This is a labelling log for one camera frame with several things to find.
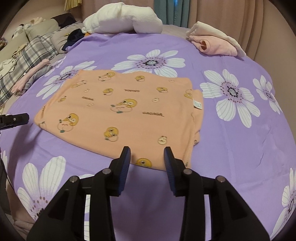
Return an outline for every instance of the silver bolt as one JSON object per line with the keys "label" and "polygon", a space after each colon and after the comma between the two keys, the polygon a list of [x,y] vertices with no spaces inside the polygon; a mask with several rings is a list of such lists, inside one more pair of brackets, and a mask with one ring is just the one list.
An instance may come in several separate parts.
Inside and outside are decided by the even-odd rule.
{"label": "silver bolt", "polygon": [[109,169],[109,168],[105,168],[105,169],[103,169],[103,171],[102,171],[104,174],[109,174],[109,173],[111,173],[111,169]]}
{"label": "silver bolt", "polygon": [[78,180],[78,177],[77,176],[71,176],[69,178],[69,181],[72,182],[72,183],[76,182],[77,180]]}
{"label": "silver bolt", "polygon": [[225,177],[223,176],[217,176],[217,180],[221,183],[225,182]]}
{"label": "silver bolt", "polygon": [[183,170],[183,173],[186,174],[186,175],[190,175],[192,173],[192,170],[189,169],[189,168],[186,168]]}

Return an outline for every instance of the yellow duck print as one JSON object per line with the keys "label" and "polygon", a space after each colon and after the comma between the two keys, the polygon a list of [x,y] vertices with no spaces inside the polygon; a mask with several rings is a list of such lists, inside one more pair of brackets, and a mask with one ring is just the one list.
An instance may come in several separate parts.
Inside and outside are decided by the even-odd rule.
{"label": "yellow duck print", "polygon": [[113,89],[111,89],[111,88],[103,90],[104,95],[112,95],[112,93],[113,93]]}
{"label": "yellow duck print", "polygon": [[137,105],[137,101],[134,99],[125,99],[117,105],[111,105],[111,110],[116,113],[130,112],[133,110],[133,107]]}
{"label": "yellow duck print", "polygon": [[145,81],[145,77],[143,75],[138,75],[138,76],[135,77],[135,79],[137,81],[140,81],[140,82],[144,82]]}
{"label": "yellow duck print", "polygon": [[184,96],[189,99],[193,99],[191,92],[192,90],[186,90]]}
{"label": "yellow duck print", "polygon": [[159,144],[161,144],[161,145],[165,145],[165,144],[167,144],[167,137],[165,137],[165,136],[161,136],[160,138],[158,138],[158,140],[157,140],[157,142],[159,143]]}
{"label": "yellow duck print", "polygon": [[58,100],[58,102],[63,102],[64,100],[66,100],[66,95],[64,95],[61,99]]}
{"label": "yellow duck print", "polygon": [[76,84],[72,85],[72,88],[76,88],[76,87],[79,87],[81,85],[85,85],[86,83],[87,83],[86,80],[78,81]]}
{"label": "yellow duck print", "polygon": [[78,115],[71,113],[65,119],[59,120],[57,128],[60,130],[60,133],[64,133],[65,131],[71,131],[73,130],[74,126],[78,124],[78,121]]}
{"label": "yellow duck print", "polygon": [[115,142],[118,140],[118,134],[119,131],[115,127],[109,127],[107,130],[104,132],[104,137],[105,140]]}
{"label": "yellow duck print", "polygon": [[115,76],[115,73],[114,72],[108,72],[102,76],[99,76],[98,77],[98,80],[99,81],[106,81],[106,80],[109,80],[111,79],[113,76]]}
{"label": "yellow duck print", "polygon": [[140,158],[136,161],[136,165],[138,166],[142,166],[142,167],[149,167],[151,168],[152,167],[152,163],[151,161],[149,161],[148,159],[146,158]]}
{"label": "yellow duck print", "polygon": [[160,92],[160,93],[167,93],[167,92],[168,92],[168,89],[165,88],[165,87],[157,87],[156,89],[157,89],[158,92]]}

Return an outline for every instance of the beige wall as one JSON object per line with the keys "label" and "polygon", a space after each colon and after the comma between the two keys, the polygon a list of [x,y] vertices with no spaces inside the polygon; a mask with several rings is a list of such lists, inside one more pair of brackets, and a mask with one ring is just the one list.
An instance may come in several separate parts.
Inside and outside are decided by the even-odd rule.
{"label": "beige wall", "polygon": [[296,36],[268,0],[264,0],[262,34],[254,60],[272,77],[275,97],[296,140]]}
{"label": "beige wall", "polygon": [[33,18],[43,17],[45,19],[50,19],[65,13],[64,5],[65,0],[29,0],[13,18],[4,32],[3,37],[10,41],[15,29],[20,24],[26,24]]}

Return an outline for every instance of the purple bedsheet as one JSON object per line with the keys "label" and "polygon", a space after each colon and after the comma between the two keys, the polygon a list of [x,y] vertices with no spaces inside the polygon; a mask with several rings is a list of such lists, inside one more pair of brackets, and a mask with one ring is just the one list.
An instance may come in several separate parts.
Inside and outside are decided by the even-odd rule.
{"label": "purple bedsheet", "polygon": [[[269,74],[248,57],[206,56],[188,41],[164,34],[85,37],[10,108],[9,114],[28,113],[30,122],[1,133],[1,155],[15,191],[35,220],[70,176],[95,174],[111,161],[33,123],[51,95],[79,69],[190,78],[205,98],[192,169],[206,177],[225,176],[271,238],[286,223],[296,203],[296,147]],[[130,165],[125,190],[111,204],[118,241],[179,240],[184,198],[173,196],[165,172]],[[88,211],[86,207],[86,240]],[[206,215],[208,240],[208,201]]]}

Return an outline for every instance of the white care label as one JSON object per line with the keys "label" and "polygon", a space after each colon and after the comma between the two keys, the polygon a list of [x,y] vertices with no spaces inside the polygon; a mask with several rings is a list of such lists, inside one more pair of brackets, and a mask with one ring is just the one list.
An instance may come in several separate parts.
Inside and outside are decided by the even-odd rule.
{"label": "white care label", "polygon": [[194,107],[196,107],[197,109],[202,110],[202,104],[196,100],[193,100],[193,105]]}

